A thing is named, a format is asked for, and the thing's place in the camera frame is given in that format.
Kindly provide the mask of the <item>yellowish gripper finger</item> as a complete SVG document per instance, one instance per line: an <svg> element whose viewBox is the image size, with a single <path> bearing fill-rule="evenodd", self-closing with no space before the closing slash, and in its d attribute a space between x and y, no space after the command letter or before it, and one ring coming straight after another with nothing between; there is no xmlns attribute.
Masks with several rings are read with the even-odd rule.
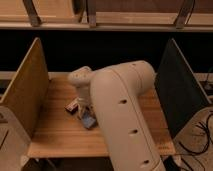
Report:
<svg viewBox="0 0 213 171"><path fill-rule="evenodd" d="M94 115L94 111L91 105L86 106L86 109L89 111L90 115Z"/></svg>
<svg viewBox="0 0 213 171"><path fill-rule="evenodd" d="M84 107L81 104L78 104L78 119L82 119L83 116L83 112L84 112Z"/></svg>

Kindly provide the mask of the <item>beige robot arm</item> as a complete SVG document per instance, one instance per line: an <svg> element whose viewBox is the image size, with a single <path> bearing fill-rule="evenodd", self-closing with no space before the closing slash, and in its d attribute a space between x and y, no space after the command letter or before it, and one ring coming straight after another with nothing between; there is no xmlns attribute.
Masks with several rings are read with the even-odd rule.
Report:
<svg viewBox="0 0 213 171"><path fill-rule="evenodd" d="M93 71L81 67L68 75L78 103L92 107L114 171L166 171L139 105L151 89L155 71L133 61Z"/></svg>

